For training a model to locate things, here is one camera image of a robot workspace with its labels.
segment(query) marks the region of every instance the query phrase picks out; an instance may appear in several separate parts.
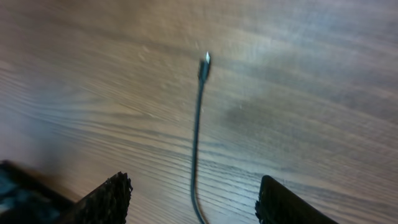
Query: cable connector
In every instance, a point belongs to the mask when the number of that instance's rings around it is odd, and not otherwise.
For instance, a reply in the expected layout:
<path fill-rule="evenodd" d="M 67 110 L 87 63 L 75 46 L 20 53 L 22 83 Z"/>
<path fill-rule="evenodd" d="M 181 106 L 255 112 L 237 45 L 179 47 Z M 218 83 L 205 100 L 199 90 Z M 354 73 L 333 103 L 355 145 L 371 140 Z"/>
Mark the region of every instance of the cable connector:
<path fill-rule="evenodd" d="M 205 59 L 200 60 L 199 81 L 206 82 L 210 71 L 210 54 L 206 52 Z"/>

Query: black object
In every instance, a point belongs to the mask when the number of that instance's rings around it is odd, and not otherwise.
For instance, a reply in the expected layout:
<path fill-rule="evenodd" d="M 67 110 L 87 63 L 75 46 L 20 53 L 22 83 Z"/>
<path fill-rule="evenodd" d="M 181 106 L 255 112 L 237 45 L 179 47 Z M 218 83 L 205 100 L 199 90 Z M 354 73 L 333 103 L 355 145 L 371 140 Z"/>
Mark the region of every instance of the black object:
<path fill-rule="evenodd" d="M 336 224 L 272 177 L 261 180 L 256 216 L 260 224 Z"/>
<path fill-rule="evenodd" d="M 192 169 L 191 169 L 191 201 L 193 209 L 201 224 L 205 224 L 205 218 L 201 213 L 198 206 L 198 199 L 196 193 L 196 178 L 197 178 L 197 162 L 198 162 L 198 137 L 199 137 L 199 122 L 200 122 L 200 108 L 201 108 L 201 97 L 203 95 L 203 89 L 205 87 L 206 80 L 210 71 L 210 55 L 206 53 L 205 59 L 200 60 L 199 68 L 199 90 L 197 98 L 197 109 L 195 114 L 195 127 L 193 130 L 193 149 L 192 149 Z"/>
<path fill-rule="evenodd" d="M 76 205 L 56 224 L 125 224 L 131 198 L 131 180 L 118 172 Z"/>
<path fill-rule="evenodd" d="M 0 223 L 53 223 L 73 205 L 11 162 L 0 163 Z"/>
<path fill-rule="evenodd" d="M 124 224 L 131 192 L 131 180 L 119 172 L 73 203 L 4 161 L 0 164 L 0 223 Z"/>

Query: metal connector tip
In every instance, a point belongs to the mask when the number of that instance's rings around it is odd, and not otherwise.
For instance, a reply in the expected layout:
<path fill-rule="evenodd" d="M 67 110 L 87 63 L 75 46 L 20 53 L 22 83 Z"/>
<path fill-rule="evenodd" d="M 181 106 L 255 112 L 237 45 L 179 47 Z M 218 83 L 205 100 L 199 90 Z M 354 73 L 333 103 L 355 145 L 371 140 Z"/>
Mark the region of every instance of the metal connector tip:
<path fill-rule="evenodd" d="M 209 54 L 209 52 L 206 52 L 205 59 L 206 59 L 207 63 L 210 63 L 210 54 Z"/>

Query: black cable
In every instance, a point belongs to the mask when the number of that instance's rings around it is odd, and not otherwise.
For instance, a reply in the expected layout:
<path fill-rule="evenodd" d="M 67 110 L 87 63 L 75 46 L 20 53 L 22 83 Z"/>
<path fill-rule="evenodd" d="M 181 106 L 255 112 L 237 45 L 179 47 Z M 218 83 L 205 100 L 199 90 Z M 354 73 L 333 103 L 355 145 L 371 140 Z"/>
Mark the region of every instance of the black cable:
<path fill-rule="evenodd" d="M 197 191 L 196 191 L 196 179 L 197 179 L 197 162 L 198 162 L 198 137 L 199 137 L 199 121 L 200 121 L 200 110 L 201 110 L 201 97 L 203 95 L 203 89 L 210 71 L 210 56 L 209 52 L 206 53 L 205 59 L 200 60 L 199 69 L 199 89 L 197 98 L 197 109 L 195 113 L 195 127 L 193 130 L 193 149 L 192 149 L 192 169 L 191 169 L 191 201 L 193 209 L 201 224 L 205 224 L 205 218 L 201 213 L 198 206 Z"/>

